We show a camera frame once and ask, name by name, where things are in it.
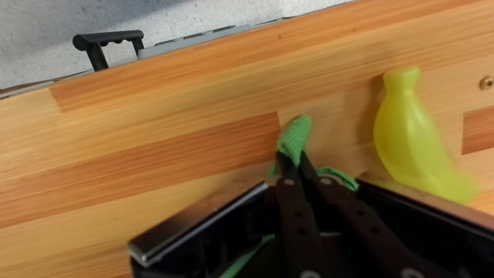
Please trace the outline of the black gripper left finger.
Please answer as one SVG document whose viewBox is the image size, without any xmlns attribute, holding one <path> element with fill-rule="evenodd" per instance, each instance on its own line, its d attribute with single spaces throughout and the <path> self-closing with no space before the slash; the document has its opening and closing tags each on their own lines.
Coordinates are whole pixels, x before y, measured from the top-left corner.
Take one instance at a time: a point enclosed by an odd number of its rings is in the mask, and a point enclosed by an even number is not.
<svg viewBox="0 0 494 278">
<path fill-rule="evenodd" d="M 277 153 L 277 201 L 282 218 L 285 262 L 289 278 L 326 278 L 330 270 L 322 238 L 292 159 Z"/>
</svg>

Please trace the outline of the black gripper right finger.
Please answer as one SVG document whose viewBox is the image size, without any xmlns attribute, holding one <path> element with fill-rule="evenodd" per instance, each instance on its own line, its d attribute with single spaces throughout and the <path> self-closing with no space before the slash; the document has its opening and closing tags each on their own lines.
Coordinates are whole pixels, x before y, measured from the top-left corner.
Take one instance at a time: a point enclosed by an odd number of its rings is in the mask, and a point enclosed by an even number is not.
<svg viewBox="0 0 494 278">
<path fill-rule="evenodd" d="M 387 278 L 455 278 L 444 267 L 414 255 L 354 191 L 320 177 L 306 153 L 302 154 L 300 171 L 339 216 L 345 231 L 357 239 Z"/>
</svg>

